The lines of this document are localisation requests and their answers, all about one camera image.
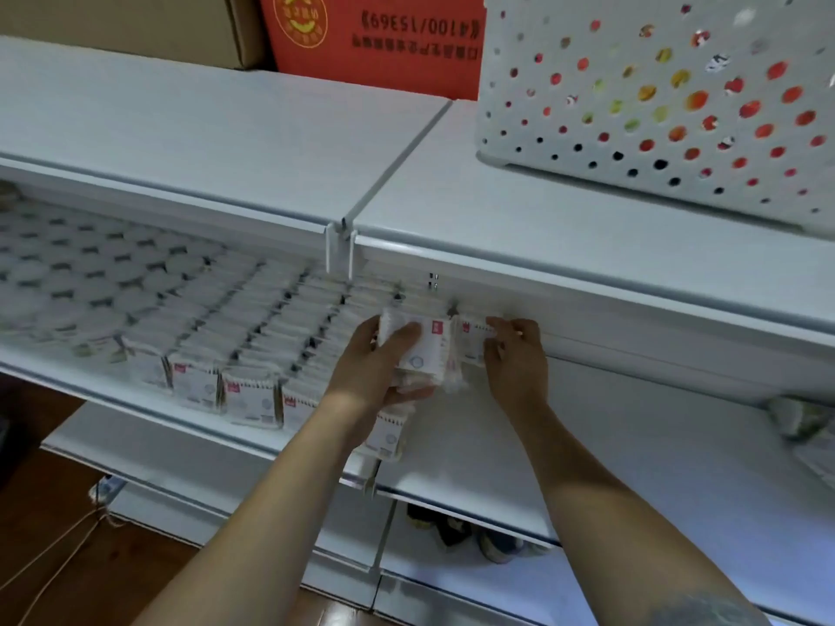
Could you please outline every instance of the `retail shelving unit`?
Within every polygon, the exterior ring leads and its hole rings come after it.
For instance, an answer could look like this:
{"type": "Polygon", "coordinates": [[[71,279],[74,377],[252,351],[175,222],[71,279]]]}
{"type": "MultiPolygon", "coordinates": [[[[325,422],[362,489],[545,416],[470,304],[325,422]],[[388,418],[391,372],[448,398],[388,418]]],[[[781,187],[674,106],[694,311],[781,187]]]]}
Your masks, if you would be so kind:
{"type": "MultiPolygon", "coordinates": [[[[761,410],[835,399],[835,243],[489,167],[466,102],[7,37],[0,77],[0,179],[25,199],[537,319],[581,441],[764,609],[835,625],[835,496],[761,410]]],[[[114,513],[196,545],[290,439],[19,338],[0,370],[89,400],[44,447],[119,474],[114,513]]],[[[467,377],[419,408],[399,463],[351,456],[304,583],[421,626],[593,623],[522,447],[467,377]],[[554,550],[441,553],[391,499],[554,550]]]]}

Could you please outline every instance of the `small white package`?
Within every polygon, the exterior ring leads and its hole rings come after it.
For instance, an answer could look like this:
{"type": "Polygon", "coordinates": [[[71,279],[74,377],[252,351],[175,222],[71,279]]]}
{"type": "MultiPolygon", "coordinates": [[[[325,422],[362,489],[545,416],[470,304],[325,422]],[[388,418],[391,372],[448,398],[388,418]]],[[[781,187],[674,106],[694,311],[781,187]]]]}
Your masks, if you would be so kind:
{"type": "Polygon", "coordinates": [[[272,370],[227,366],[220,373],[226,414],[235,423],[281,428],[280,378],[272,370]]]}
{"type": "Polygon", "coordinates": [[[456,344],[462,362],[484,366],[484,341],[496,337],[496,330],[485,316],[460,315],[460,332],[456,344]]]}
{"type": "Polygon", "coordinates": [[[400,359],[397,368],[426,376],[433,385],[442,386],[452,353],[454,328],[458,327],[457,319],[432,318],[386,307],[380,318],[378,345],[384,345],[395,331],[409,323],[419,323],[422,327],[420,340],[400,359]]]}
{"type": "Polygon", "coordinates": [[[174,396],[213,412],[220,410],[220,365],[224,360],[176,350],[168,356],[174,396]]]}

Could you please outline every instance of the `white plastic basket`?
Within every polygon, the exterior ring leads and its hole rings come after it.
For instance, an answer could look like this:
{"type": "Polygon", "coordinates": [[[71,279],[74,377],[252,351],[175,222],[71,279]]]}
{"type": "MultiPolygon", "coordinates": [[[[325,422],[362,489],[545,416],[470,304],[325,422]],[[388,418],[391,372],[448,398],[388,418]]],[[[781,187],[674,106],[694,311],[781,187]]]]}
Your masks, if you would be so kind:
{"type": "Polygon", "coordinates": [[[485,0],[484,159],[835,233],[835,0],[485,0]]]}

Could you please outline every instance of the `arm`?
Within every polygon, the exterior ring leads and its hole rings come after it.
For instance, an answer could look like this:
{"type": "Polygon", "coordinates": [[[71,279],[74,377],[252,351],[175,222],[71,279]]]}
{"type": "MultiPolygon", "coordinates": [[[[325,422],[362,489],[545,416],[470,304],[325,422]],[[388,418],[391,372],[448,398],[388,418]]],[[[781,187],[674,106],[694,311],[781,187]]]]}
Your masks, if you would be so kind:
{"type": "Polygon", "coordinates": [[[420,337],[420,326],[402,328],[372,351],[378,324],[376,317],[357,328],[316,412],[134,626],[284,623],[348,455],[383,406],[432,392],[389,388],[394,366],[420,337]]]}
{"type": "Polygon", "coordinates": [[[490,389],[524,445],[548,514],[600,626],[768,626],[715,564],[606,470],[548,406],[530,320],[488,320],[490,389]]]}

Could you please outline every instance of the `logo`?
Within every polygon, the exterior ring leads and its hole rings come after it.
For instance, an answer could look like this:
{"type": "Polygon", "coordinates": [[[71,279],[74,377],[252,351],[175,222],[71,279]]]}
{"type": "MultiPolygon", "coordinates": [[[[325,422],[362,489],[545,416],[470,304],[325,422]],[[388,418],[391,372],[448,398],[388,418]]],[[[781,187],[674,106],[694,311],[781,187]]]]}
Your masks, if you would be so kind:
{"type": "Polygon", "coordinates": [[[321,45],[327,35],[324,0],[272,0],[276,21],[284,34],[302,48],[321,45]]]}

